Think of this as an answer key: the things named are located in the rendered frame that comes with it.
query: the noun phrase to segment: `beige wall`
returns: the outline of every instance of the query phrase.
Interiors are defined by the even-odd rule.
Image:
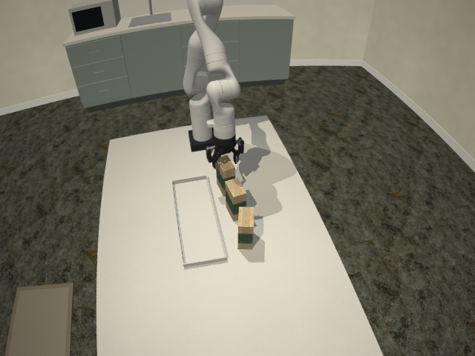
[[[364,60],[475,157],[475,1],[275,3],[297,16],[291,59]],[[0,1],[0,108],[76,89],[62,46],[71,4]]]
[[[376,0],[364,61],[475,158],[475,1]]]

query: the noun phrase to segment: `cabinet base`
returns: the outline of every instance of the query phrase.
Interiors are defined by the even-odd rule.
[[[200,141],[196,141],[193,138],[193,130],[188,131],[188,136],[190,137],[191,152],[206,150],[206,146],[213,146],[214,144],[213,129],[211,129],[211,132],[213,133],[213,136],[211,136],[211,139],[209,139],[208,141],[200,142]]]

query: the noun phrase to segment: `white baseboard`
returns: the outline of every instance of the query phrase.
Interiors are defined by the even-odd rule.
[[[463,149],[459,143],[452,138],[437,122],[434,121],[425,111],[423,111],[415,102],[409,99],[406,94],[400,91],[393,83],[382,76],[376,69],[371,67],[365,61],[360,60],[346,60],[346,59],[292,59],[290,61],[290,67],[308,66],[308,65],[349,65],[349,66],[362,66],[375,78],[377,78],[382,84],[391,90],[397,97],[400,98],[409,108],[411,108],[417,115],[421,117],[459,156],[465,163],[475,171],[475,159],[472,158],[466,150]],[[30,102],[23,102],[21,104],[12,105],[6,108],[0,109],[0,116],[7,115],[8,113],[14,113],[24,109],[34,108],[36,106],[49,104],[51,102],[57,102],[59,100],[69,99],[78,96],[79,93],[76,90],[66,91],[55,95],[46,96],[41,99],[32,100]]]

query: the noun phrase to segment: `white robotic arm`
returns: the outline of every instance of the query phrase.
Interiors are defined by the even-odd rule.
[[[183,89],[188,95],[194,95],[190,99],[193,139],[198,142],[213,141],[206,147],[206,155],[214,168],[219,157],[229,152],[234,153],[237,163],[243,153],[244,141],[241,138],[236,140],[234,107],[221,102],[237,98],[240,85],[229,66],[224,44],[214,33],[223,0],[188,0],[188,9],[196,31],[189,39]],[[210,73],[220,73],[225,79],[210,82],[207,73],[198,72],[205,63]],[[209,111],[210,101],[213,120]]]

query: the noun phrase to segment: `white table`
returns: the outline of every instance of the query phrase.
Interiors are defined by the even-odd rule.
[[[110,141],[99,223],[98,356],[382,355],[267,116],[236,120],[236,137],[245,142],[236,177],[255,205],[260,237],[252,250],[238,250],[238,225],[215,169],[205,151],[191,152],[188,130]],[[199,176],[210,179],[229,256],[184,268],[172,182]]]

